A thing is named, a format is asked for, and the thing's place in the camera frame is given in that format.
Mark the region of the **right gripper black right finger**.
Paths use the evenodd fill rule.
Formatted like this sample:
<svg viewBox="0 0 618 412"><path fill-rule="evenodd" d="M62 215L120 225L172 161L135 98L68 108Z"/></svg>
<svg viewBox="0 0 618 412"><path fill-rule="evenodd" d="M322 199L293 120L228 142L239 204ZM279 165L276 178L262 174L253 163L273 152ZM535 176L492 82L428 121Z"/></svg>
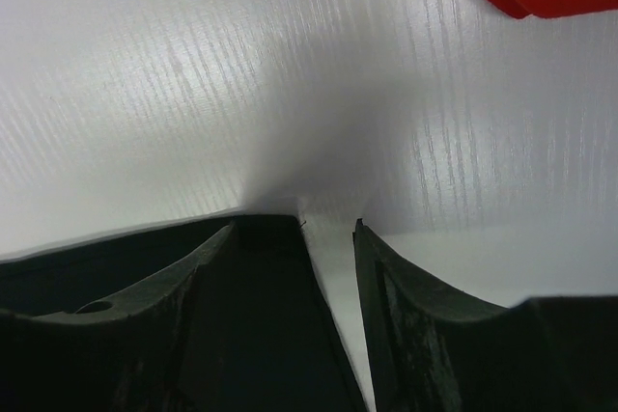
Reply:
<svg viewBox="0 0 618 412"><path fill-rule="evenodd" d="M353 232L380 411L613 411L617 300L534 297L503 308Z"/></svg>

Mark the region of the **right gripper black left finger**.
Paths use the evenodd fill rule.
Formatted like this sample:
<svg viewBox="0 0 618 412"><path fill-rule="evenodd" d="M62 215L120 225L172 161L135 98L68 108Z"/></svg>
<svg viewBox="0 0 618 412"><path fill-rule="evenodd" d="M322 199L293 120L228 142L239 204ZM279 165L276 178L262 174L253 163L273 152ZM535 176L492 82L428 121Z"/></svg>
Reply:
<svg viewBox="0 0 618 412"><path fill-rule="evenodd" d="M1 265L5 411L362 411L287 215L199 220Z"/></svg>

